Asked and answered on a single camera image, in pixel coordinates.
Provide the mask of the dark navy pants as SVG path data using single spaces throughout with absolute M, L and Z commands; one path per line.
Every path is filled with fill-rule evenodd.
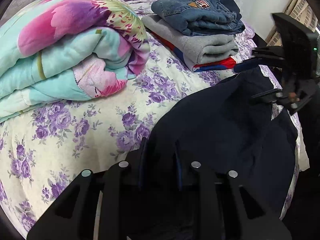
M 298 131 L 286 110 L 253 100 L 273 84 L 260 67 L 180 100 L 151 131 L 141 185 L 170 204 L 193 161 L 216 172 L 236 171 L 276 215 L 291 202 Z

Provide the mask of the folded red blue garment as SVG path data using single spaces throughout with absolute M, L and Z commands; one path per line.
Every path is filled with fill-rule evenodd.
M 233 69 L 234 66 L 239 63 L 234 56 L 228 57 L 221 61 L 210 62 L 206 64 L 195 64 L 190 59 L 188 59 L 176 46 L 174 46 L 169 41 L 163 39 L 162 37 L 158 36 L 156 33 L 151 32 L 153 36 L 159 39 L 165 46 L 167 46 L 172 52 L 176 54 L 178 59 L 185 64 L 188 69 L 192 72 L 204 72 L 209 70 L 227 70 Z

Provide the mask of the purple floral bed sheet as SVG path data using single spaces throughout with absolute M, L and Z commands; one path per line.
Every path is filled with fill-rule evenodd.
M 179 100 L 233 74 L 193 73 L 157 38 L 148 39 L 146 67 L 119 93 L 52 103 L 1 124 L 1 210 L 15 238 L 26 238 L 79 172 L 123 160 Z

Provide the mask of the folded grey sweatpants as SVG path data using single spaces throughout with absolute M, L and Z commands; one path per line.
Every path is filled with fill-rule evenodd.
M 157 15 L 144 16 L 145 27 L 179 49 L 194 64 L 224 60 L 238 53 L 233 35 L 186 36 Z

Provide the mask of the folded blue denim jeans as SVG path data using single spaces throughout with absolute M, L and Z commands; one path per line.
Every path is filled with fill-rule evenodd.
M 151 10 L 186 36 L 236 35 L 245 29 L 234 0 L 157 0 Z

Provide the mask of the pink teal floral quilt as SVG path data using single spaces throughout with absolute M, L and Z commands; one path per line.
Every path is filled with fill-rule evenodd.
M 36 0 L 1 26 L 1 120 L 122 90 L 150 53 L 124 0 Z

